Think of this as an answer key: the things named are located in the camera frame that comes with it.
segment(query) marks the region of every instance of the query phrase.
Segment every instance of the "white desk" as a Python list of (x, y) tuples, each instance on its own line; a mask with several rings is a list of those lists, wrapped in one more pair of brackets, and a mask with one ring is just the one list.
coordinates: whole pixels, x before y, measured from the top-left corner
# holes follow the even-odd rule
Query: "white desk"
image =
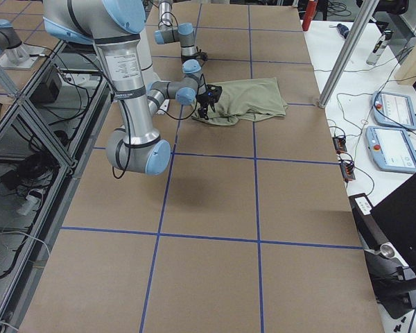
[[(318, 71), (318, 69), (325, 71), (331, 70), (345, 42), (345, 40), (339, 35), (337, 29), (330, 27), (335, 26), (337, 23), (339, 22), (314, 21), (311, 22), (309, 31), (305, 32), (306, 43), (309, 49), (311, 62), (315, 69), (315, 77), (318, 82), (320, 91), (322, 91), (329, 77), (329, 72)], [(352, 26), (352, 23), (349, 22), (343, 22), (343, 24), (349, 28)], [(367, 65), (365, 61), (380, 35), (381, 34), (379, 30), (374, 24), (368, 24), (353, 53), (351, 60), (347, 65), (346, 71), (356, 71), (360, 69), (372, 68), (372, 66)], [(336, 95), (339, 93), (372, 94), (374, 91), (377, 91), (382, 86), (382, 84), (387, 81), (391, 71), (398, 70), (399, 65), (396, 66), (397, 61), (394, 59), (394, 57), (395, 56), (391, 52), (390, 48), (387, 48), (377, 64), (381, 65), (392, 59), (390, 62), (383, 66), (374, 68), (371, 71), (360, 71), (357, 73), (345, 72), (342, 75), (330, 99), (330, 102), (326, 107), (326, 113), (327, 118), (335, 121), (337, 126), (342, 128), (347, 135), (358, 135), (360, 130), (343, 119), (343, 113), (338, 107)], [(399, 85), (396, 82), (389, 82), (383, 91), (410, 95), (416, 113), (416, 91), (413, 87)], [(364, 119), (367, 119), (368, 125), (376, 125), (373, 115), (370, 112), (371, 96), (362, 95), (353, 97), (340, 95), (339, 100), (342, 103), (343, 110), (345, 111), (345, 118), (349, 119), (360, 127), (363, 126), (361, 122)], [(329, 124), (330, 126), (334, 125), (332, 121), (330, 121)], [(410, 137), (412, 139), (414, 148), (416, 149), (416, 136), (411, 135)], [(358, 138), (356, 137), (347, 138), (346, 145), (349, 153), (353, 157), (355, 157), (357, 142)], [(363, 136), (357, 145), (355, 160), (356, 166), (370, 174), (374, 179), (374, 191), (370, 195), (370, 200), (372, 201), (373, 205), (379, 203), (382, 199), (384, 199), (388, 194), (390, 194), (394, 189), (396, 189), (400, 184), (402, 184), (411, 176), (407, 173), (380, 171), (370, 157), (370, 152), (367, 149), (365, 140), (365, 131), (363, 132)], [(350, 196), (362, 192), (368, 193), (372, 188), (371, 180), (358, 170), (355, 171), (355, 176), (356, 180), (351, 181), (348, 184), (348, 195)], [(396, 321), (391, 319), (391, 317), (389, 317), (388, 313), (381, 305), (379, 306), (379, 311), (381, 312), (385, 332), (392, 332), (395, 326), (398, 324), (402, 324), (401, 332), (407, 332), (411, 319), (411, 313), (407, 315), (406, 322), (401, 323), (400, 320)], [(416, 333), (416, 318), (415, 323), (413, 324), (413, 333)]]

